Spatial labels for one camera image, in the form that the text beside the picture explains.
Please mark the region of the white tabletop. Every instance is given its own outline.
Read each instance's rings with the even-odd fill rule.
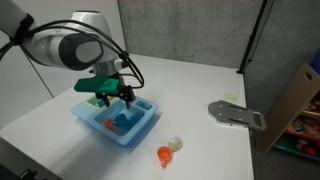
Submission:
[[[136,95],[159,104],[157,121],[136,146],[121,147],[73,115],[71,108],[92,95],[73,89],[5,126],[0,136],[66,180],[253,179],[248,129],[221,126],[206,111],[229,95],[245,106],[242,75],[229,68],[132,58],[146,80]],[[184,146],[162,169],[156,152],[173,136]]]

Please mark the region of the light blue tray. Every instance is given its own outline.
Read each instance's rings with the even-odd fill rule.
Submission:
[[[111,105],[106,108],[101,100],[92,97],[76,105],[71,111],[115,142],[128,146],[152,120],[158,107],[155,103],[136,97],[130,109],[127,109],[126,104],[119,98],[113,99]],[[107,118],[113,119],[113,131],[103,124]]]

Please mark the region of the orange toy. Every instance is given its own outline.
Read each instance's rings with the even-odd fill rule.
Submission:
[[[111,118],[107,118],[106,120],[103,121],[104,126],[109,129],[110,131],[113,131],[113,121]]]
[[[172,152],[169,147],[162,146],[158,149],[158,157],[161,162],[161,166],[165,168],[167,163],[172,159]]]

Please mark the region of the gray wall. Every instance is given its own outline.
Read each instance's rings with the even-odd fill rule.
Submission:
[[[261,0],[118,0],[130,53],[238,68]]]
[[[118,0],[130,53],[238,68],[262,0]],[[249,108],[267,113],[320,43],[320,1],[276,0],[246,71]]]

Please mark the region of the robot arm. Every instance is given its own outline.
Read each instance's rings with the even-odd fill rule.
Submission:
[[[109,105],[107,96],[118,96],[125,100],[129,107],[135,96],[131,86],[124,85],[116,68],[118,62],[116,60],[117,55],[121,56],[121,59],[126,60],[125,66],[129,66],[133,71],[130,65],[131,59],[128,54],[121,52],[122,50],[117,52],[113,46],[107,47],[106,36],[88,28],[95,27],[110,36],[108,23],[102,14],[95,11],[76,11],[65,26],[49,26],[50,28],[31,33],[30,37],[24,37],[21,34],[41,28],[37,27],[33,18],[12,0],[1,0],[0,7],[6,7],[4,11],[0,11],[0,29],[34,62],[75,71],[91,66],[95,76],[80,79],[74,89],[78,92],[95,93],[96,97],[102,99],[107,106]]]

